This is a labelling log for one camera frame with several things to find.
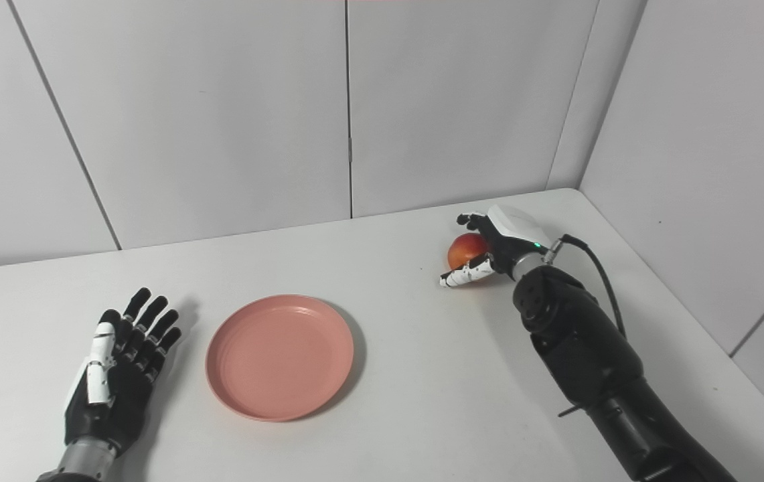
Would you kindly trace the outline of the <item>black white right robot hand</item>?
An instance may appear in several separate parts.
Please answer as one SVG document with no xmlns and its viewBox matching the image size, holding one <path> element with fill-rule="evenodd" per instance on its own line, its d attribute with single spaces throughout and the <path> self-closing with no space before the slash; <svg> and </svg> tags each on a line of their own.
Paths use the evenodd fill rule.
<svg viewBox="0 0 764 482">
<path fill-rule="evenodd" d="M 551 241 L 534 217 L 518 208 L 492 205 L 484 214 L 459 214 L 456 222 L 479 233 L 487 251 L 461 266 L 441 274 L 441 287 L 460 287 L 503 274 L 519 281 L 523 276 L 547 264 Z"/>
</svg>

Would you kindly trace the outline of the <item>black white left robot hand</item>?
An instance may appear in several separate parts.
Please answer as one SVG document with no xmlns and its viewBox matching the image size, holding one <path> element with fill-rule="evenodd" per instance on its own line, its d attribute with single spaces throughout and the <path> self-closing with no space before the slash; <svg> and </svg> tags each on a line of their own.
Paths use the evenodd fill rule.
<svg viewBox="0 0 764 482">
<path fill-rule="evenodd" d="M 122 313 L 97 323 L 78 382 L 64 411 L 64 444 L 82 439 L 128 451 L 144 430 L 156 381 L 182 332 L 164 296 L 140 288 Z"/>
</svg>

